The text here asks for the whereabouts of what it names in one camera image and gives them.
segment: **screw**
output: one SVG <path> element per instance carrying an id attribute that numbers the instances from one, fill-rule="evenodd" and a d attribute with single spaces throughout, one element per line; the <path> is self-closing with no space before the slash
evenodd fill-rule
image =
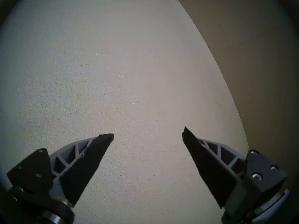
<path id="1" fill-rule="evenodd" d="M 251 153 L 251 154 L 254 154 L 254 155 L 258 155 L 258 154 L 259 154 L 259 152 L 258 152 L 258 151 L 255 151 L 255 150 L 250 151 L 250 153 Z"/>
<path id="2" fill-rule="evenodd" d="M 277 172 L 277 171 L 279 171 L 279 168 L 275 165 L 272 165 L 271 170 Z"/>
<path id="3" fill-rule="evenodd" d="M 259 181 L 262 180 L 262 175 L 260 175 L 259 173 L 253 173 L 251 176 L 253 179 L 257 179 Z"/>

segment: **floor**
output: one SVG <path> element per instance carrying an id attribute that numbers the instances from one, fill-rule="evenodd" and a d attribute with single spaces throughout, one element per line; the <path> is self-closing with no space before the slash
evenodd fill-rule
<path id="1" fill-rule="evenodd" d="M 178 0 L 207 43 L 249 148 L 299 173 L 299 35 L 278 0 Z"/>
<path id="2" fill-rule="evenodd" d="M 182 141 L 246 154 L 231 93 L 176 0 L 22 0 L 0 31 L 1 175 L 114 133 L 75 223 L 221 223 Z"/>

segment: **black object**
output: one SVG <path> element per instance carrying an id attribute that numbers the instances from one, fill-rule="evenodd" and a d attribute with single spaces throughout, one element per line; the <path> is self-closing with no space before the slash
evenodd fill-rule
<path id="1" fill-rule="evenodd" d="M 245 158 L 228 146 L 198 139 L 186 127 L 182 136 L 200 176 L 225 208 L 222 223 L 251 222 L 262 214 L 259 210 L 278 204 L 279 198 L 274 198 L 287 174 L 277 164 L 256 150 L 249 150 Z"/>
<path id="2" fill-rule="evenodd" d="M 88 182 L 99 167 L 106 150 L 113 141 L 114 134 L 99 135 L 84 152 L 84 157 L 60 178 L 65 197 L 75 205 Z"/>
<path id="3" fill-rule="evenodd" d="M 222 208 L 237 183 L 237 178 L 218 163 L 210 152 L 203 148 L 198 139 L 185 127 L 183 142 L 189 150 L 200 176 Z"/>
<path id="4" fill-rule="evenodd" d="M 71 208 L 113 139 L 114 134 L 99 135 L 69 144 L 51 156 L 41 148 L 11 169 L 7 176 L 13 184 L 9 191 L 15 199 L 12 207 L 17 204 L 24 210 L 23 223 L 51 223 L 54 218 L 72 224 Z"/>
<path id="5" fill-rule="evenodd" d="M 71 224 L 74 221 L 74 213 L 71 208 L 61 201 L 24 192 L 17 186 L 12 187 L 10 193 L 19 204 L 34 215 L 41 215 L 44 210 L 49 210 L 67 223 Z"/>
<path id="6" fill-rule="evenodd" d="M 11 169 L 7 176 L 13 186 L 20 186 L 24 191 L 36 195 L 49 196 L 53 180 L 47 150 L 36 150 Z"/>

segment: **white table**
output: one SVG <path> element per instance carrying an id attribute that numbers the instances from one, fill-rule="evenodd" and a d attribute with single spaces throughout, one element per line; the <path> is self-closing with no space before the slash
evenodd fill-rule
<path id="1" fill-rule="evenodd" d="M 23 0 L 0 33 L 1 169 L 99 133 L 114 141 L 75 223 L 220 223 L 182 141 L 246 154 L 223 76 L 175 0 Z"/>

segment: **beige wall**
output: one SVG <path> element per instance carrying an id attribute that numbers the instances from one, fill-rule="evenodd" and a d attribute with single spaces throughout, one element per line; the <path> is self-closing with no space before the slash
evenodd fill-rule
<path id="1" fill-rule="evenodd" d="M 211 50 L 248 145 L 298 172 L 299 38 L 278 0 L 179 0 Z"/>

